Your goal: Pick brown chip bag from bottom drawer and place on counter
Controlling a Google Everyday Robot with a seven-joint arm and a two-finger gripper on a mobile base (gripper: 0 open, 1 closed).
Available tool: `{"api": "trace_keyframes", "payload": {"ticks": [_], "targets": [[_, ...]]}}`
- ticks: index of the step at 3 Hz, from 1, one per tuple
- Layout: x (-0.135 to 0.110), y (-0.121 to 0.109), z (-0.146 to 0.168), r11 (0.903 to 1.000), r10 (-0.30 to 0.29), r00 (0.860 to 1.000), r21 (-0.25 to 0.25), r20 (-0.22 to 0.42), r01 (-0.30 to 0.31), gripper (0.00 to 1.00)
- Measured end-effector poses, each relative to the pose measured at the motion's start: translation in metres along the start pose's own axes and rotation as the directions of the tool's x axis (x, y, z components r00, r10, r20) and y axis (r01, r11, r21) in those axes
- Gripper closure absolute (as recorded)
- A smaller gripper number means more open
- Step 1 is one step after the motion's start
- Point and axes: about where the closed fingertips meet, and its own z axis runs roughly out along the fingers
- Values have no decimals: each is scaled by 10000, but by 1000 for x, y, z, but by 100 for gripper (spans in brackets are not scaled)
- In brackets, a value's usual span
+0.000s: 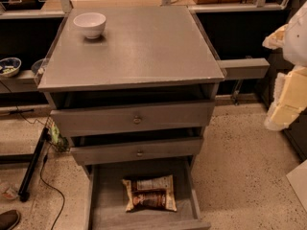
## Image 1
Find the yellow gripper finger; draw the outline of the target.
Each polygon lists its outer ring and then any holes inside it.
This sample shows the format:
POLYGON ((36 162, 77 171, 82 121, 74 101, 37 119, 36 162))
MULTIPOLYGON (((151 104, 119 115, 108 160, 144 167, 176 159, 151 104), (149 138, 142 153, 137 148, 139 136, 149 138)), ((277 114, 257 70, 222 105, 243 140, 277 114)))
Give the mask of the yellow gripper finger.
POLYGON ((265 127, 280 131, 307 107, 307 68, 296 66, 288 74, 278 73, 273 91, 273 102, 268 110, 265 127))
POLYGON ((287 29, 287 24, 281 26, 276 31, 266 36, 262 46, 268 49, 275 50, 284 46, 284 36, 287 29))

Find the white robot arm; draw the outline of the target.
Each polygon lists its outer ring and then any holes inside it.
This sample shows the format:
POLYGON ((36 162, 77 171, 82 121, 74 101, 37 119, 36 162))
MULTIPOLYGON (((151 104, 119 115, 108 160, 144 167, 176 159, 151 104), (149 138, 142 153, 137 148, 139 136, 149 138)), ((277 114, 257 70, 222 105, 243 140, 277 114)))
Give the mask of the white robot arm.
POLYGON ((283 58, 294 65, 288 74, 277 74, 273 102, 264 123, 267 129, 280 131, 307 107, 307 2, 262 45, 273 50, 281 48, 283 58))

